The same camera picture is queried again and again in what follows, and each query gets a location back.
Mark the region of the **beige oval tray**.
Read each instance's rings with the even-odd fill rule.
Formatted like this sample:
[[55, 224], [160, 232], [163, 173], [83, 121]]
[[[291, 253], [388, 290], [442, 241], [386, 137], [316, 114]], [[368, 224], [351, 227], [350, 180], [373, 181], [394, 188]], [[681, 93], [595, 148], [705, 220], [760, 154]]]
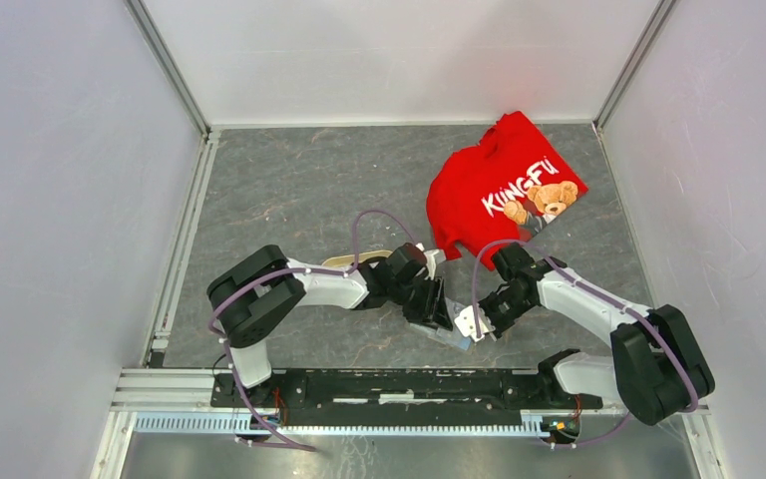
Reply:
[[391, 249], [377, 249], [377, 250], [369, 250], [365, 252], [361, 252], [359, 255], [355, 255], [354, 253], [346, 254], [346, 255], [339, 255], [339, 256], [333, 256], [328, 259], [326, 259], [322, 265], [325, 267], [349, 267], [352, 266], [355, 262], [363, 262], [368, 259], [374, 259], [374, 258], [386, 258], [392, 253]]

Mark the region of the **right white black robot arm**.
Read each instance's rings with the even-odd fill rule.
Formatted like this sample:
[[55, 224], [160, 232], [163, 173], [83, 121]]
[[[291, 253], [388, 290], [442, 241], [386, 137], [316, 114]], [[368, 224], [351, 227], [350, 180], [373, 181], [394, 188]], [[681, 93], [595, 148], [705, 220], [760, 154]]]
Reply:
[[626, 300], [583, 278], [531, 245], [501, 239], [484, 246], [502, 285], [463, 310], [463, 333], [475, 341], [500, 337], [530, 310], [556, 312], [608, 346], [597, 356], [564, 350], [539, 365], [539, 400], [561, 407], [575, 395], [619, 403], [635, 419], [656, 425], [695, 411], [716, 380], [685, 314], [671, 304], [652, 307]]

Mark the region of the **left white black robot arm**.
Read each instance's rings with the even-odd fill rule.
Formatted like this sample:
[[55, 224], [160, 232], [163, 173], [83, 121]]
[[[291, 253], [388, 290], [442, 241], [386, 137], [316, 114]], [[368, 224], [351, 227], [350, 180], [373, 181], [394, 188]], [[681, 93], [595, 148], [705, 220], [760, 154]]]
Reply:
[[210, 329], [219, 335], [233, 368], [235, 393], [249, 406], [273, 393], [266, 339], [296, 308], [376, 309], [400, 306], [405, 320], [424, 328], [455, 328], [438, 249], [406, 242], [388, 253], [358, 254], [346, 265], [310, 264], [268, 244], [214, 279], [206, 289]]

